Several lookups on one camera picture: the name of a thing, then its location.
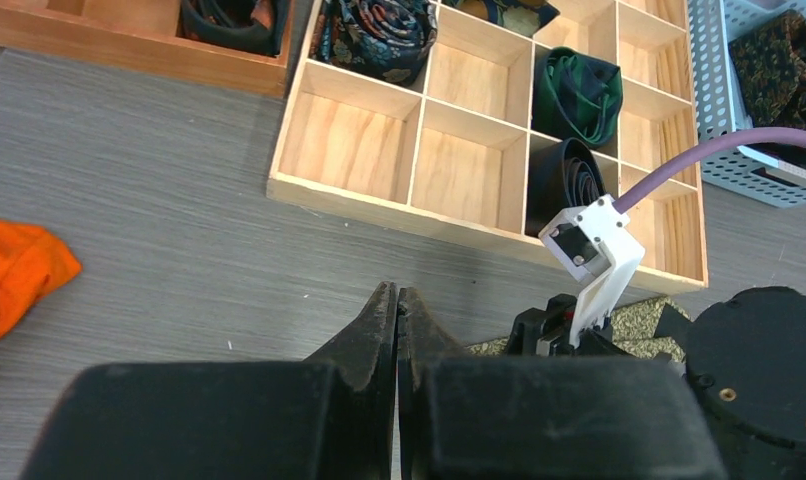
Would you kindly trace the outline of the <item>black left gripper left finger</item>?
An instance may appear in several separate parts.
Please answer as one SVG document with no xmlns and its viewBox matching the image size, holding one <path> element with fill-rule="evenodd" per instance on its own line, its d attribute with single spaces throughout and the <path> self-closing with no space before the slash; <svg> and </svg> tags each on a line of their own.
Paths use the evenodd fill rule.
<svg viewBox="0 0 806 480">
<path fill-rule="evenodd" d="M 387 479 L 398 292 L 301 361 L 112 363 L 64 390 L 25 479 Z"/>
</svg>

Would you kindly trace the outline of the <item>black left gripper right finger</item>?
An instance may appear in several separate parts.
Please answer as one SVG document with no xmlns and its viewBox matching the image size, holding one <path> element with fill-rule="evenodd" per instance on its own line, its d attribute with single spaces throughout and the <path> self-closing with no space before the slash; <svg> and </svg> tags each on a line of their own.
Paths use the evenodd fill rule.
<svg viewBox="0 0 806 480">
<path fill-rule="evenodd" d="M 724 479 L 702 411 L 665 363 L 480 356 L 398 299 L 405 479 Z"/>
</svg>

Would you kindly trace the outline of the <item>green floral patterned tie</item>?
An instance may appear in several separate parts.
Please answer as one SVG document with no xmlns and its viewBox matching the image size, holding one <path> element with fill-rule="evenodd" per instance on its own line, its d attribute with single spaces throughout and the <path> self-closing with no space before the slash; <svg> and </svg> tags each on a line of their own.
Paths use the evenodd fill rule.
<svg viewBox="0 0 806 480">
<path fill-rule="evenodd" d="M 606 319 L 613 329 L 612 342 L 629 356 L 684 361 L 683 345 L 692 321 L 671 298 L 659 296 L 618 307 L 604 322 Z M 509 335 L 472 344 L 467 349 L 475 355 L 503 356 Z"/>
</svg>

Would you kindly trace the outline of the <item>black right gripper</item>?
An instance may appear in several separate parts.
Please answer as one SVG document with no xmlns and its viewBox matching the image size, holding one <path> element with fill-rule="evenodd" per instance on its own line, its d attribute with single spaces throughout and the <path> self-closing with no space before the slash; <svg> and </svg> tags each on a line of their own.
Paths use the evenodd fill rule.
<svg viewBox="0 0 806 480">
<path fill-rule="evenodd" d="M 505 348 L 506 355 L 519 356 L 629 356 L 612 342 L 613 329 L 606 319 L 604 327 L 592 327 L 580 333 L 580 346 L 570 344 L 570 330 L 577 299 L 559 294 L 549 299 L 542 310 L 530 308 L 514 320 Z"/>
</svg>

